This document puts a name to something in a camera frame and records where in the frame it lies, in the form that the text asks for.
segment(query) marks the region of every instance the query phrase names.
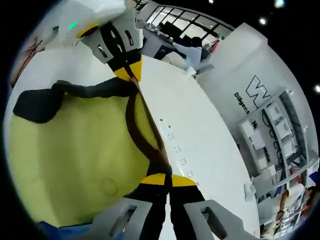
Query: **person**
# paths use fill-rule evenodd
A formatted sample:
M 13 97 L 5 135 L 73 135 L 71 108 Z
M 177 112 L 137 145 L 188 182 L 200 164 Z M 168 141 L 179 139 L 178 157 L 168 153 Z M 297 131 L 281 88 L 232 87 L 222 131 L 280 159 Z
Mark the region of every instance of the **person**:
M 279 194 L 274 198 L 268 197 L 258 203 L 259 220 L 260 223 L 263 223 L 261 225 L 261 237 L 272 239 L 277 223 L 298 211 L 301 205 L 309 204 L 313 191 L 314 187 L 305 189 L 303 184 L 298 183 L 283 194 Z
M 182 54 L 186 56 L 184 59 L 177 52 L 173 51 L 164 56 L 163 62 L 174 65 L 180 69 L 187 70 L 192 67 L 194 70 L 199 69 L 202 53 L 202 41 L 200 37 L 191 39 L 191 47 L 182 46 L 170 40 L 172 45 Z

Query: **ceiling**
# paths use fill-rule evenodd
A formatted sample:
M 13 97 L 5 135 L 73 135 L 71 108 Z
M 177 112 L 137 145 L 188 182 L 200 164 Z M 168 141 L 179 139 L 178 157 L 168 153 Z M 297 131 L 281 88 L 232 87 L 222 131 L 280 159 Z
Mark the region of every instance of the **ceiling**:
M 320 41 L 317 1 L 286 0 L 275 8 L 274 0 L 155 0 L 164 5 L 193 9 L 238 27 L 247 23 L 268 38 L 269 46 L 282 58 L 298 80 L 310 105 L 320 142 Z M 265 17 L 267 25 L 259 24 Z

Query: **ceiling light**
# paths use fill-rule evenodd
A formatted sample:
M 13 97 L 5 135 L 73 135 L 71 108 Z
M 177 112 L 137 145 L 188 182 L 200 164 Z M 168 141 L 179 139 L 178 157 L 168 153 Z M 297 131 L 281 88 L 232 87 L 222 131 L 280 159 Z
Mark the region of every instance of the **ceiling light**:
M 264 17 L 260 17 L 259 23 L 260 23 L 261 25 L 266 25 L 266 24 L 267 24 L 267 20 L 266 20 Z
M 285 0 L 274 0 L 275 8 L 283 8 L 285 6 Z
M 320 85 L 316 85 L 314 89 L 318 94 L 320 94 Z

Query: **white wall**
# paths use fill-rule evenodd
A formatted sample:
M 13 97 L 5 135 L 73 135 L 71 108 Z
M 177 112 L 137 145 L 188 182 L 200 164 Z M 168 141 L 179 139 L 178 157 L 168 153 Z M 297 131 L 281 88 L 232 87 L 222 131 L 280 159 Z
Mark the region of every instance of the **white wall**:
M 147 21 L 153 11 L 159 6 L 158 3 L 154 1 L 149 1 L 140 11 L 139 19 Z
M 256 105 L 261 105 L 268 96 L 285 87 L 293 91 L 292 102 L 301 124 L 308 126 L 306 140 L 309 148 L 319 152 L 316 127 L 307 99 L 290 69 L 268 46 L 267 38 L 243 23 L 219 43 L 209 62 L 215 68 L 201 75 L 198 83 L 230 129 L 247 115 L 235 97 L 236 93 L 242 97 L 245 107 L 253 112 Z M 253 79 L 259 84 L 258 91 L 266 91 L 265 98 L 255 100 L 247 93 Z M 254 87 L 248 91 L 252 96 L 257 89 Z

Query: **white table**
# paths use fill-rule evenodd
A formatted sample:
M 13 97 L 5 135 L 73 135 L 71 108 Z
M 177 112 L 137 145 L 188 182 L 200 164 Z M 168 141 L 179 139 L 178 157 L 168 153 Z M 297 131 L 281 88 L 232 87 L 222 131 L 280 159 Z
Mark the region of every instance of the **white table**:
M 22 91 L 49 88 L 58 79 L 90 86 L 113 76 L 85 46 L 37 53 L 9 98 L 4 117 L 6 150 L 9 121 Z M 220 203 L 242 219 L 247 232 L 259 236 L 256 201 L 245 201 L 248 171 L 227 126 L 200 86 L 183 70 L 144 56 L 140 87 L 162 134 L 173 173 L 196 181 L 205 199 Z M 168 221 L 161 239 L 175 239 Z

